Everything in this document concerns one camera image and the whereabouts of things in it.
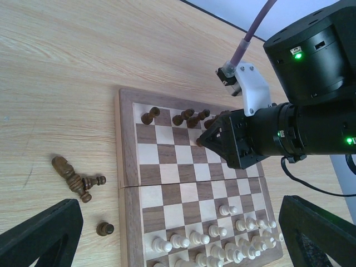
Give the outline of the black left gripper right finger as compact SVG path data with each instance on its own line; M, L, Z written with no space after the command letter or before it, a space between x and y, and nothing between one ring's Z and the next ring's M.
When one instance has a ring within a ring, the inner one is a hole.
M355 225L299 196L283 197L279 224L294 266L355 266Z

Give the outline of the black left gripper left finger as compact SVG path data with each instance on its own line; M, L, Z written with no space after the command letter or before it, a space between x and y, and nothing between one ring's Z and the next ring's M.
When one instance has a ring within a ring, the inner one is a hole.
M71 266L83 217L76 199L64 199L1 234L1 266Z

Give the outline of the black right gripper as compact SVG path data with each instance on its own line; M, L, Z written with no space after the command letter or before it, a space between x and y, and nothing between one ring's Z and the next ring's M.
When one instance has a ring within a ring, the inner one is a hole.
M217 119L198 138L231 169L247 169L270 156L284 156L290 163L306 158L298 108L290 103L262 108L250 117L243 110L222 111L216 116L222 116L222 132L217 131Z

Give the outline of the dark bishop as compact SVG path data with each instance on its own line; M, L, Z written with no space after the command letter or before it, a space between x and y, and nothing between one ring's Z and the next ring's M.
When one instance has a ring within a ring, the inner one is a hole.
M180 126L185 120L188 120L194 114L194 112L195 112L194 109L189 108L183 111L182 113L180 113L179 115L175 115L172 118L173 124L176 126Z

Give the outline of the dark knight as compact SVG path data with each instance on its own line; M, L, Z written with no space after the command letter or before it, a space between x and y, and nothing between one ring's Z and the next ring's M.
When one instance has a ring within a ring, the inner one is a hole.
M81 176L75 172L73 166L69 164L64 157L55 156L52 159L52 166L60 177L66 180L66 183L72 192L76 192L80 195L85 193Z

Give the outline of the dark rook corner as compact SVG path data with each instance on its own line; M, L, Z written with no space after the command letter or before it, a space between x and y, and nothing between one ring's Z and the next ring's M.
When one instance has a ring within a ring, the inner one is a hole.
M141 116L141 121L145 125L149 125L153 122L154 118L160 115L160 109L158 107L152 107L149 112Z

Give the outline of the dark king chess piece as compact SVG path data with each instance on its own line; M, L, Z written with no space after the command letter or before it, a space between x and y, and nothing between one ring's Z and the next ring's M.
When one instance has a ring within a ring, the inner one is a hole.
M204 127L206 129L208 129L217 119L218 119L218 116L215 116L214 118L205 121L204 122Z

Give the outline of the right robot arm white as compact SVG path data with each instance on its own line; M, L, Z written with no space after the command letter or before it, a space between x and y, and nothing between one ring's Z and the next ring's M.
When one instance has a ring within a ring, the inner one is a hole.
M211 121L197 144L231 169L270 156L295 163L308 155L355 153L355 2L338 1L270 37L265 53L287 96L273 104L251 63L228 61L219 79L244 107Z

